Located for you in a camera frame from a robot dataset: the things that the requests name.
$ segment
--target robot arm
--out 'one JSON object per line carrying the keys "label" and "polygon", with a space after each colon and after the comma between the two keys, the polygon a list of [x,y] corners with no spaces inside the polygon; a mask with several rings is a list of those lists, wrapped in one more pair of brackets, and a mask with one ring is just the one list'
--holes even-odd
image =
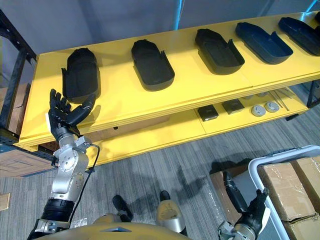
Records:
{"label": "robot arm", "polygon": [[228,172],[223,172],[223,181],[226,192],[238,213],[242,216],[235,223],[234,227],[224,221],[218,227],[218,236],[220,240],[256,240],[263,229],[263,219],[266,216],[265,201],[269,190],[265,188],[256,191],[256,198],[247,206],[241,192],[236,187],[233,179]]}
{"label": "robot arm", "polygon": [[54,152],[58,159],[58,171],[53,180],[51,196],[28,240],[70,227],[70,216],[85,184],[85,171],[89,163],[86,149],[93,146],[88,138],[80,135],[77,124],[89,115],[94,104],[95,95],[92,94],[71,111],[71,105],[64,97],[61,98],[59,92],[54,89],[50,92],[50,128],[60,147]]}

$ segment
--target yellow shelf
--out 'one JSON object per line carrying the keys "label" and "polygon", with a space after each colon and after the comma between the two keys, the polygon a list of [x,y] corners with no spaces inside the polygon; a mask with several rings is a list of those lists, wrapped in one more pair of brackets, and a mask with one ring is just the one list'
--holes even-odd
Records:
{"label": "yellow shelf", "polygon": [[[114,138],[95,142],[100,146],[97,164],[134,156],[155,149],[179,144],[184,140],[198,138],[206,134],[193,110],[178,112],[169,121],[130,132]],[[95,148],[87,150],[92,165],[96,157]]]}
{"label": "yellow shelf", "polygon": [[260,124],[266,121],[271,121],[278,118],[283,118],[285,116],[290,116],[293,114],[301,114],[308,110],[308,108],[300,101],[300,99],[293,93],[289,95],[292,99],[285,95],[282,95],[277,91],[279,96],[285,105],[289,108],[287,111],[284,107],[279,109],[279,111],[270,113],[266,112],[265,115],[261,117],[256,117],[251,113],[251,108],[254,105],[261,105],[264,107],[265,103],[268,101],[275,102],[271,95],[266,95],[259,97],[254,95],[250,99],[240,98],[240,102],[244,106],[244,109],[240,112],[234,114],[228,114],[221,103],[214,104],[214,108],[218,112],[219,116],[216,119],[210,121],[202,121],[201,117],[196,111],[198,118],[205,130],[206,134],[221,134],[235,129],[241,129],[255,124]]}
{"label": "yellow shelf", "polygon": [[[278,112],[267,112],[262,117],[256,117],[251,114],[252,106],[256,104],[263,106],[267,101],[274,100],[269,95],[264,97],[255,95],[249,100],[240,99],[245,109],[231,115],[228,115],[222,107],[222,104],[218,103],[214,104],[214,107],[218,111],[219,116],[210,121],[203,122],[198,115],[197,109],[192,109],[173,114],[167,122],[115,138],[97,141],[95,144],[99,145],[101,149],[97,164],[101,165],[180,143],[261,124],[293,114],[301,114],[308,109],[294,93],[290,94],[292,99],[281,94],[280,96],[288,106],[289,111],[280,108]],[[96,157],[96,150],[89,148],[87,154],[90,159],[89,165],[91,166]]]}
{"label": "yellow shelf", "polygon": [[[79,125],[80,132],[90,133],[176,114],[319,79],[320,57],[309,55],[278,29],[279,19],[287,16],[300,19],[303,13],[216,23],[85,46],[97,58],[101,96],[96,100],[91,115]],[[306,14],[303,20],[313,26],[314,16],[315,13]],[[280,37],[293,49],[293,55],[277,65],[260,61],[235,34],[236,24],[243,21],[260,25],[269,33],[277,30]],[[209,72],[194,43],[199,28],[217,31],[226,40],[232,38],[245,59],[242,68],[230,75]],[[165,50],[175,71],[170,87],[148,92],[141,86],[131,57],[131,48],[140,39],[148,39],[160,50]],[[66,67],[68,56],[77,48],[79,47],[38,56],[18,146],[28,148],[54,140],[45,119],[49,108],[49,92],[51,88],[62,91],[61,68]]]}

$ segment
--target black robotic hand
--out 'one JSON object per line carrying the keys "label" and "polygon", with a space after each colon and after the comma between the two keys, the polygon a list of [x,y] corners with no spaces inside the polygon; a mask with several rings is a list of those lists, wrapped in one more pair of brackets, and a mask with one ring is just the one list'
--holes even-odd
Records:
{"label": "black robotic hand", "polygon": [[255,238],[258,238],[258,235],[262,229],[262,219],[265,213],[265,201],[267,196],[269,195],[269,189],[265,188],[263,192],[260,189],[256,191],[256,198],[250,202],[250,205],[247,208],[246,212],[242,213],[242,216],[235,223],[244,224],[250,227],[254,233]]}
{"label": "black robotic hand", "polygon": [[263,226],[262,220],[266,209],[265,201],[269,195],[269,189],[265,188],[263,192],[258,189],[256,191],[256,198],[250,202],[249,206],[247,206],[244,197],[227,171],[223,172],[223,181],[226,193],[228,194],[233,206],[237,212],[241,214],[241,217],[235,225],[243,224],[249,227],[252,229],[255,234],[255,238],[257,239]]}
{"label": "black robotic hand", "polygon": [[61,93],[54,89],[50,91],[50,110],[48,112],[51,133],[59,141],[66,134],[80,136],[77,124],[83,121],[92,111],[96,101],[96,96],[91,94],[82,103],[71,111],[71,105],[67,103],[65,97],[61,98]]}

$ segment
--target lower shelf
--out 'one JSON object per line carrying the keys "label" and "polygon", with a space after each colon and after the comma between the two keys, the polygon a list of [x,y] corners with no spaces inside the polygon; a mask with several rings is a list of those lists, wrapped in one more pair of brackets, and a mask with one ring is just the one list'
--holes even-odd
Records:
{"label": "lower shelf", "polygon": [[[219,116],[210,121],[203,122],[196,109],[188,110],[173,114],[167,122],[114,138],[96,141],[95,144],[100,146],[97,165],[261,124],[293,114],[301,114],[308,110],[293,92],[289,93],[291,98],[282,95],[280,92],[278,94],[289,110],[283,107],[275,113],[267,112],[262,117],[256,117],[251,113],[251,107],[256,104],[263,106],[267,101],[274,102],[274,99],[270,95],[264,97],[254,95],[251,99],[241,98],[240,101],[245,109],[231,115],[228,115],[221,103],[217,103],[214,104],[214,107]],[[97,151],[93,147],[88,149],[89,166],[92,166],[96,153]]]}

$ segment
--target black cable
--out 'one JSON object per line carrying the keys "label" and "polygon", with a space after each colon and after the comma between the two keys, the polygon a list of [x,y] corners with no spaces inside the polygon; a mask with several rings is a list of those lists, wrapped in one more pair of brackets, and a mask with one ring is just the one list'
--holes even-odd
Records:
{"label": "black cable", "polygon": [[81,192],[80,192],[80,195],[79,195],[78,202],[76,203],[76,205],[75,205],[75,207],[74,207],[74,209],[73,209],[73,212],[72,212],[72,214],[71,214],[71,217],[70,217],[70,220],[69,220],[69,223],[70,223],[70,224],[71,224],[71,222],[72,222],[72,219],[73,219],[73,217],[74,217],[74,214],[75,214],[75,212],[76,212],[76,209],[77,209],[77,207],[78,207],[78,205],[79,205],[79,203],[80,203],[82,194],[84,193],[84,190],[85,190],[85,187],[86,187],[86,185],[87,185],[87,182],[88,182],[88,180],[89,180],[89,178],[90,178],[90,175],[94,172],[94,168],[95,168],[95,165],[96,165],[97,160],[98,160],[98,157],[99,157],[100,147],[99,147],[98,145],[93,144],[93,143],[90,144],[90,145],[91,145],[92,147],[97,148],[97,149],[98,149],[98,152],[97,152],[97,154],[96,154],[96,158],[95,158],[95,160],[94,160],[94,163],[93,163],[92,167],[89,167],[89,174],[88,174],[88,176],[86,177],[86,180],[85,180],[85,182],[84,182],[84,184],[83,184],[83,188],[82,188],[82,190],[81,190]]}

